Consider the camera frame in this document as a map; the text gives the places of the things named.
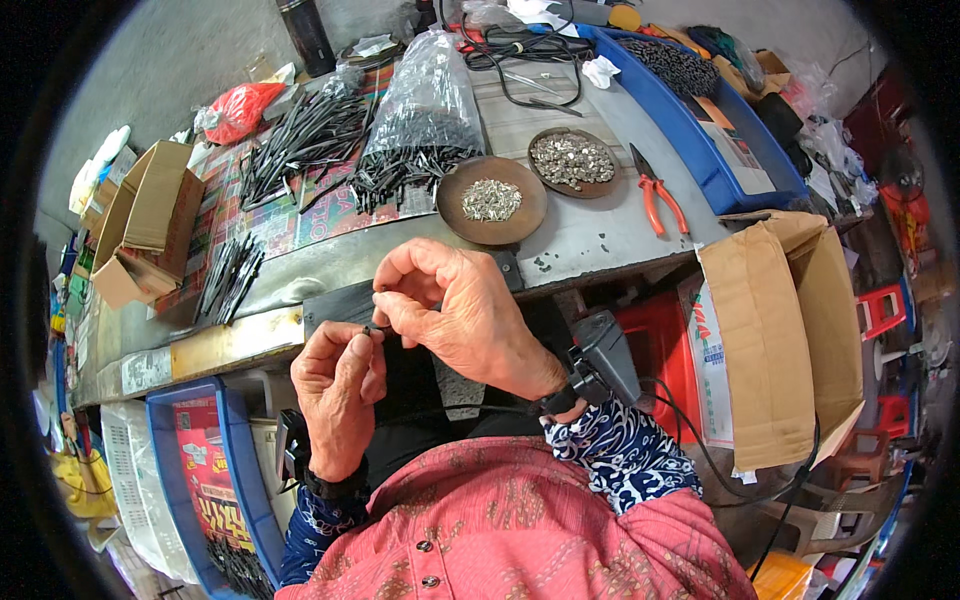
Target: black wrist strap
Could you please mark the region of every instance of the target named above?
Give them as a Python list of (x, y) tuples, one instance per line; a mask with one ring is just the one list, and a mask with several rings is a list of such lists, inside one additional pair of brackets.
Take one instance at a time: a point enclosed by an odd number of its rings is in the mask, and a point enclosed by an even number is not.
[(577, 393), (567, 383), (562, 390), (550, 396), (542, 397), (531, 405), (535, 415), (560, 415), (573, 410), (577, 405)]
[(365, 454), (360, 460), (360, 466), (347, 479), (337, 482), (326, 481), (313, 474), (313, 471), (308, 468), (303, 476), (303, 485), (321, 500), (347, 498), (364, 489), (367, 485), (369, 470), (370, 463), (367, 462), (367, 455)]

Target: red-handled pliers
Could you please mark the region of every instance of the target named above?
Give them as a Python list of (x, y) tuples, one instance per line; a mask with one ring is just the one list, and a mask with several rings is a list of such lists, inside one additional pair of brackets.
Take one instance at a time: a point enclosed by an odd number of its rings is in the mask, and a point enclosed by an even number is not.
[(663, 201), (666, 202), (666, 205), (670, 207), (674, 218), (677, 219), (677, 230), (680, 233), (689, 234), (690, 228), (686, 226), (684, 212), (680, 210), (680, 205), (673, 199), (670, 192), (666, 191), (666, 188), (663, 187), (663, 180), (657, 179), (650, 163), (647, 162), (647, 159), (643, 157), (633, 144), (630, 145), (630, 152), (634, 155), (636, 171), (640, 173), (640, 183), (638, 186), (643, 188), (643, 206), (647, 210), (647, 219), (650, 221), (650, 227), (654, 229), (654, 233), (658, 237), (666, 233), (666, 229), (663, 228), (663, 224), (660, 222), (660, 217), (657, 216), (657, 207), (654, 205), (654, 192), (657, 192), (657, 194), (663, 198)]

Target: beige chair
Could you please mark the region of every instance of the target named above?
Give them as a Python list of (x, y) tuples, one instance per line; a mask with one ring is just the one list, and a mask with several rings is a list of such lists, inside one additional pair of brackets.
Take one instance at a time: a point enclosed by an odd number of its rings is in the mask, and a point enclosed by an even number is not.
[[(903, 473), (895, 475), (875, 488), (861, 492), (833, 492), (811, 485), (804, 485), (804, 504), (819, 504), (818, 508), (794, 505), (786, 517), (786, 523), (800, 530), (800, 539), (793, 555), (802, 558), (809, 554), (839, 552), (872, 540), (879, 533), (883, 522), (893, 512), (897, 498), (903, 490)], [(774, 518), (783, 515), (786, 505), (771, 500), (759, 506), (760, 510)], [(853, 534), (846, 538), (818, 539), (815, 530), (826, 519), (836, 519), (835, 514), (860, 515)]]

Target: red bag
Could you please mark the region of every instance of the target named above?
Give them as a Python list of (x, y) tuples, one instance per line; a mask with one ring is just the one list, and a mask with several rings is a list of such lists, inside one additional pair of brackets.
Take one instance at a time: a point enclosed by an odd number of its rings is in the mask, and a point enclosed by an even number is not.
[(195, 122), (201, 124), (206, 139), (211, 142), (235, 142), (256, 129), (263, 109), (284, 87), (284, 84), (240, 84), (224, 92), (210, 107), (201, 108)]

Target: workbench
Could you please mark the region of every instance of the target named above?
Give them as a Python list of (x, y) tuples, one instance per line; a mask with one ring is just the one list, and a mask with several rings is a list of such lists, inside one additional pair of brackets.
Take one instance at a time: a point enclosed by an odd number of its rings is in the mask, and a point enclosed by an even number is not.
[[(505, 66), (565, 98), (576, 93), (571, 65), (517, 61)], [(549, 79), (539, 79), (541, 73), (548, 73)], [(631, 142), (683, 209), (693, 243), (710, 244), (729, 234), (670, 142), (617, 82), (603, 90), (584, 78), (582, 98), (572, 106), (584, 114), (579, 118), (510, 103), (495, 71), (470, 76), (488, 154), (526, 164), (527, 146), (536, 133), (570, 127), (607, 143), (623, 168), (622, 181), (607, 197), (576, 200), (547, 190), (542, 225), (513, 248), (525, 286), (519, 299), (622, 276), (657, 279), (695, 259), (691, 243), (681, 238), (662, 201), (658, 211), (667, 233), (658, 238), (652, 231), (630, 157)], [(545, 92), (524, 84), (508, 86), (518, 99), (545, 97)], [(190, 328), (193, 300), (148, 318), (150, 309), (144, 304), (132, 302), (114, 311), (93, 293), (87, 358), (72, 395), (73, 406), (143, 396), (173, 383), (292, 357), (304, 342), (300, 306), (304, 299), (372, 278), (389, 250), (417, 236), (479, 248), (457, 237), (436, 214), (346, 233), (265, 261), (233, 326), (199, 331)]]

